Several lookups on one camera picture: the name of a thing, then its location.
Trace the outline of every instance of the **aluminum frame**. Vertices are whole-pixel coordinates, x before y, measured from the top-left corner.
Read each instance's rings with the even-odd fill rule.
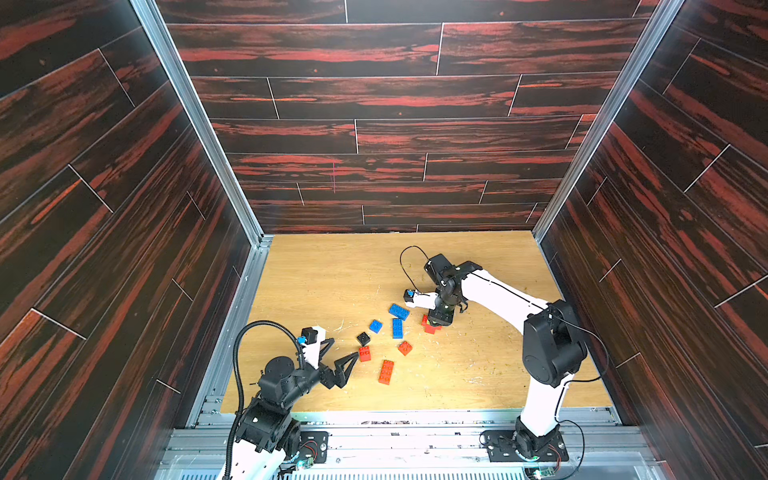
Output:
[[[643,33],[637,40],[637,44],[632,49],[627,62],[624,64],[624,68],[621,69],[614,87],[605,99],[603,106],[600,107],[592,127],[587,132],[587,136],[584,137],[584,141],[581,142],[581,146],[576,152],[574,160],[571,162],[571,166],[565,173],[563,180],[560,182],[560,186],[554,192],[554,196],[549,201],[544,214],[541,215],[541,218],[534,226],[533,237],[537,243],[541,243],[544,239],[549,227],[568,199],[568,195],[571,194],[579,177],[584,173],[587,165],[589,165],[594,152],[600,146],[603,137],[608,132],[608,128],[613,123],[627,97],[629,97],[634,84],[637,83],[640,74],[643,73],[646,65],[648,65],[651,55],[654,54],[659,42],[667,33],[670,25],[672,25],[672,21],[684,1],[661,0],[661,3],[654,10]]]
[[[258,246],[264,237],[264,230],[261,229],[256,215],[248,205],[245,193],[232,171],[213,125],[210,124],[203,103],[197,96],[192,85],[192,79],[181,61],[179,51],[176,49],[176,44],[170,36],[157,4],[154,0],[130,0],[130,2],[157,57],[160,59],[160,63],[163,65],[163,69],[165,69],[165,73],[168,75],[170,84],[174,87],[181,100],[181,105],[190,118],[192,128],[200,138],[203,149],[214,166],[216,175],[221,180],[224,191],[227,193],[243,229],[245,229],[250,244],[254,247]]]

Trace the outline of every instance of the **blue lego brick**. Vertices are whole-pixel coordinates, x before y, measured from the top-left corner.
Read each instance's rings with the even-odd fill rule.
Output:
[[[382,331],[382,327],[383,327],[383,326],[384,326],[384,324],[383,324],[383,323],[381,323],[380,321],[378,321],[378,320],[373,320],[373,321],[371,322],[371,326],[370,326],[370,329],[371,329],[371,331],[372,331],[372,332],[374,332],[374,333],[378,333],[378,332],[381,332],[381,331]]]
[[[402,339],[402,320],[392,319],[392,338]]]
[[[401,320],[407,319],[408,315],[411,314],[408,310],[406,310],[406,309],[402,308],[400,305],[396,305],[394,303],[389,308],[389,312],[392,315],[396,316],[397,318],[399,318]]]

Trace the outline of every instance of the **black cable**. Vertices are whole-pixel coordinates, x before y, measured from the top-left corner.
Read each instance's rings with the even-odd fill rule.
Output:
[[[424,258],[426,258],[428,262],[429,262],[429,257],[427,257],[427,254],[426,254],[426,253],[424,253],[424,250],[422,250],[422,248],[421,248],[421,247],[419,247],[418,245],[411,245],[410,247],[406,247],[406,248],[402,249],[402,252],[400,252],[400,268],[402,268],[402,272],[403,272],[403,273],[404,273],[404,274],[405,274],[405,275],[408,277],[408,280],[411,280],[411,285],[413,285],[413,289],[414,289],[414,290],[415,290],[417,293],[421,293],[421,291],[420,291],[418,288],[416,288],[416,284],[415,284],[415,283],[413,283],[413,279],[411,278],[411,276],[410,276],[410,275],[408,275],[408,272],[406,272],[406,268],[405,268],[405,267],[402,265],[402,255],[403,255],[403,254],[406,252],[406,250],[408,250],[409,248],[418,248],[418,249],[421,251],[421,253],[423,253],[423,254],[424,254]]]
[[[240,342],[243,340],[243,336],[248,332],[248,330],[254,328],[255,326],[261,325],[273,326],[288,335],[288,337],[293,342],[293,345],[296,347],[296,352],[298,353],[299,357],[299,368],[304,368],[304,354],[301,351],[301,344],[299,343],[299,340],[296,339],[290,330],[280,325],[279,323],[270,322],[269,320],[257,320],[256,322],[251,322],[245,325],[237,334],[235,343],[232,346],[232,369],[234,370],[235,383],[237,384],[237,411],[235,412],[235,421],[233,422],[232,428],[230,429],[230,434],[227,436],[227,457],[224,463],[224,480],[230,480],[232,478],[232,447],[235,443],[235,433],[237,432],[237,427],[240,426],[240,420],[243,418],[243,409],[245,408],[245,394],[243,393],[243,381],[240,378],[240,364],[238,361],[238,356],[240,354]]]
[[[563,478],[558,478],[557,480],[565,480],[566,478],[570,478],[576,475],[576,472],[578,472],[578,469],[581,468],[581,463],[584,461],[584,455],[587,452],[587,443],[584,441],[584,430],[581,429],[581,426],[576,422],[574,422],[573,420],[562,420],[562,422],[573,423],[578,428],[578,431],[581,432],[581,457],[578,459],[578,465],[576,465],[576,469],[573,472],[569,473]]]

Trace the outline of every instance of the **red lego brick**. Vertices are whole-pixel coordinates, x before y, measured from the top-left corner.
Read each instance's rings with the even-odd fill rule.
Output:
[[[432,335],[435,335],[435,332],[437,332],[438,330],[442,330],[441,326],[429,325],[429,320],[427,320],[427,315],[424,315],[422,318],[422,326],[424,327],[425,332],[431,333]]]
[[[379,383],[389,385],[389,380],[392,378],[392,369],[395,367],[395,363],[390,360],[384,360],[382,364],[382,372],[379,374]]]
[[[368,360],[371,360],[371,347],[369,346],[360,347],[360,361],[367,362]]]
[[[411,346],[411,344],[410,344],[410,343],[408,343],[408,342],[403,342],[403,343],[401,343],[401,344],[400,344],[400,345],[397,347],[397,349],[398,349],[398,350],[400,350],[400,352],[401,352],[403,355],[408,355],[408,352],[410,352],[411,350],[413,350],[413,346]]]

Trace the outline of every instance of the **cable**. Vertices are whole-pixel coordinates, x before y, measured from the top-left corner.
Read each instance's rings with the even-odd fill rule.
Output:
[[[262,325],[273,326],[288,335],[288,337],[293,342],[293,346],[296,347],[296,352],[298,353],[299,358],[299,368],[304,368],[304,354],[301,351],[301,344],[299,344],[299,340],[296,339],[290,330],[280,325],[279,323],[270,322],[269,320],[257,320],[256,322],[251,322],[248,325],[245,325],[237,334],[235,343],[232,347],[232,369],[235,374],[235,383],[237,384],[237,411],[235,412],[235,421],[232,423],[230,434],[227,436],[227,457],[224,463],[223,476],[225,480],[230,480],[232,478],[232,446],[235,443],[235,433],[237,432],[237,427],[240,426],[240,420],[243,418],[243,409],[245,403],[245,394],[243,393],[243,380],[240,378],[240,363],[238,358],[240,355],[240,342],[243,340],[243,336],[248,332],[248,330],[254,328],[255,326]]]
[[[587,444],[584,441],[584,430],[582,430],[581,427],[579,426],[579,424],[577,424],[573,420],[563,420],[563,422],[573,423],[578,428],[578,431],[581,432],[581,457],[578,459],[578,465],[576,465],[576,469],[573,472],[569,473],[568,475],[566,475],[563,478],[558,478],[557,480],[565,480],[566,478],[570,478],[570,477],[576,475],[576,472],[578,472],[578,469],[581,468],[581,463],[584,461],[584,454],[587,451]]]
[[[513,292],[512,290],[510,290],[510,289],[509,289],[509,288],[507,288],[506,286],[503,286],[503,285],[501,285],[499,282],[494,282],[493,280],[487,279],[487,278],[485,278],[484,276],[479,276],[479,275],[478,275],[477,273],[475,273],[475,272],[469,272],[469,274],[470,274],[470,275],[474,275],[474,276],[478,277],[479,279],[481,279],[481,280],[484,280],[484,281],[486,281],[486,282],[488,282],[488,283],[493,283],[493,284],[494,284],[494,285],[496,285],[496,286],[500,286],[501,288],[503,288],[504,290],[507,290],[507,291],[508,291],[509,293],[511,293],[512,295],[514,295],[514,296],[516,296],[516,297],[518,297],[518,298],[521,298],[521,299],[525,300],[526,302],[530,303],[531,305],[533,305],[533,306],[535,306],[535,307],[537,307],[537,308],[540,308],[540,309],[542,309],[542,310],[546,310],[546,309],[547,309],[547,307],[546,307],[546,306],[536,305],[535,303],[533,303],[532,301],[528,300],[528,299],[527,299],[527,298],[525,298],[524,296],[522,296],[522,295],[520,295],[520,294],[518,294],[518,293],[515,293],[515,292]]]
[[[404,274],[405,274],[405,275],[408,277],[408,280],[411,280],[411,285],[413,285],[413,289],[414,289],[414,290],[415,290],[417,293],[421,293],[421,291],[420,291],[418,288],[416,288],[416,284],[415,284],[415,283],[413,283],[413,279],[411,278],[411,276],[410,276],[410,275],[408,275],[408,272],[406,272],[406,268],[405,268],[405,267],[402,265],[402,255],[403,255],[403,254],[406,252],[406,250],[408,250],[409,248],[418,248],[418,249],[419,249],[419,251],[421,251],[421,253],[423,253],[423,254],[424,254],[424,258],[426,258],[428,262],[429,262],[429,257],[427,257],[427,254],[426,254],[426,253],[424,253],[424,250],[422,250],[422,248],[421,248],[421,247],[419,247],[418,245],[411,245],[410,247],[406,247],[406,248],[402,249],[402,252],[400,252],[400,268],[402,268],[402,272],[403,272],[403,273],[404,273]]]
[[[562,463],[563,458],[560,456],[560,452],[558,452],[558,450],[552,445],[549,445],[549,449],[552,450],[558,456],[558,464],[554,467],[554,473],[557,473],[558,470],[560,470],[560,464]]]

